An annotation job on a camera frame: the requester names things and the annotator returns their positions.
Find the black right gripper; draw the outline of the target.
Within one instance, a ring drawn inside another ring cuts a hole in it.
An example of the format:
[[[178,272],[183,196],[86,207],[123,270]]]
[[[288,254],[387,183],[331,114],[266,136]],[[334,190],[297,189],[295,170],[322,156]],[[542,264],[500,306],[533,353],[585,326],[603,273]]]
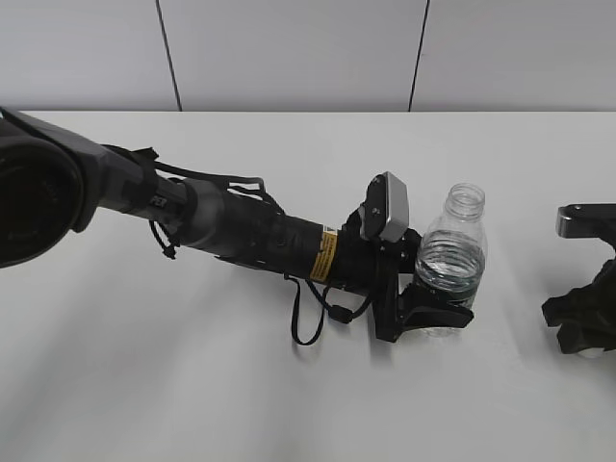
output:
[[[615,350],[615,257],[607,260],[591,288],[572,289],[542,304],[549,326],[559,325],[556,338],[563,354]]]

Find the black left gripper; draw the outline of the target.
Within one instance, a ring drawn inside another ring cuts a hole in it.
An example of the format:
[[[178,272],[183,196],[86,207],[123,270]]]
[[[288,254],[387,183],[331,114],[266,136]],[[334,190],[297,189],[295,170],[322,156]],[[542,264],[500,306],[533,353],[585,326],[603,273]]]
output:
[[[361,295],[352,311],[331,306],[331,319],[343,324],[372,311],[375,337],[395,342],[402,332],[425,329],[463,329],[475,318],[475,291],[447,292],[422,284],[409,285],[398,294],[398,276],[414,272],[422,236],[408,228],[395,243],[362,236],[365,209],[360,206],[338,232],[331,286]]]

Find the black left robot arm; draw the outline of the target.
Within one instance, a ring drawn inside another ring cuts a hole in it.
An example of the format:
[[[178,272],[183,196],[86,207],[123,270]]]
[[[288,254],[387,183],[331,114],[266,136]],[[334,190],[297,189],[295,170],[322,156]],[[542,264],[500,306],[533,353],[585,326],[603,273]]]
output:
[[[416,267],[420,235],[408,225],[402,185],[375,176],[340,229],[288,215],[259,177],[169,166],[150,149],[100,144],[47,121],[1,111],[1,264],[20,265],[82,232],[100,208],[145,219],[168,258],[185,246],[221,261],[281,274],[307,286],[324,318],[349,323],[359,312],[326,302],[332,289],[361,295],[375,335],[463,328],[471,309],[428,288],[401,288]]]

